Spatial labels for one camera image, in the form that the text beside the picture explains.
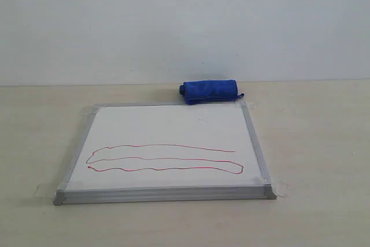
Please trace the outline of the blue cloth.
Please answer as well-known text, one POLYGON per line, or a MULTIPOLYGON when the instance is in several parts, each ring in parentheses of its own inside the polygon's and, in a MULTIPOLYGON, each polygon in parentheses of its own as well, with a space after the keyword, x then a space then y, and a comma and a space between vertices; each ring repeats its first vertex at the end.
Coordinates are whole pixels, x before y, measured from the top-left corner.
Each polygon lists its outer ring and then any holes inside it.
POLYGON ((244 93, 239 94, 238 85, 235 80, 184 82, 179 86, 179 93, 188 105, 236 101, 244 97, 244 93))

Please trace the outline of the white board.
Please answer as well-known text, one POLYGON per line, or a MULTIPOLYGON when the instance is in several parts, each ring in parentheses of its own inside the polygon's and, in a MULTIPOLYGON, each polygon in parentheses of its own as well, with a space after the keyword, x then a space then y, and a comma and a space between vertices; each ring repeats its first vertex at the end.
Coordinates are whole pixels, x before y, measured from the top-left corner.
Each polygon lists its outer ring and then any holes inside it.
POLYGON ((243 102, 100 105, 54 205, 276 199, 243 102))

